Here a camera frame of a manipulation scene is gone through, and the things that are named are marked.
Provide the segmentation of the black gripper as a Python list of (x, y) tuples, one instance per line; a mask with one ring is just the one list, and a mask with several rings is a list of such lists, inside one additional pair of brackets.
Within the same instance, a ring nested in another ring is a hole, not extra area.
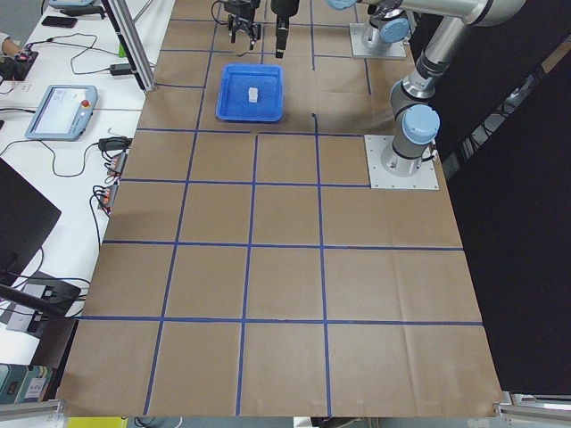
[(261, 39), (262, 26), (255, 23), (255, 12), (260, 6), (260, 0), (227, 0), (223, 2), (224, 11), (228, 13), (228, 34), (230, 43), (236, 42), (238, 30), (247, 31), (250, 38), (249, 48), (253, 49)]
[(299, 3), (299, 0), (270, 1), (270, 9), (277, 18), (275, 57), (278, 59), (284, 57), (289, 36), (289, 20), (298, 13)]

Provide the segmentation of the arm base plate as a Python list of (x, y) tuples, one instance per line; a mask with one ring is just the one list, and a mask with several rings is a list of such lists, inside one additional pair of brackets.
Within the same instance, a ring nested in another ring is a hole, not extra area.
[(387, 22), (379, 29), (367, 23), (351, 23), (352, 56), (355, 58), (404, 60), (403, 39), (409, 26), (403, 21)]
[(393, 150), (393, 136), (364, 135), (371, 189), (438, 191), (434, 152), (428, 146), (415, 160)]

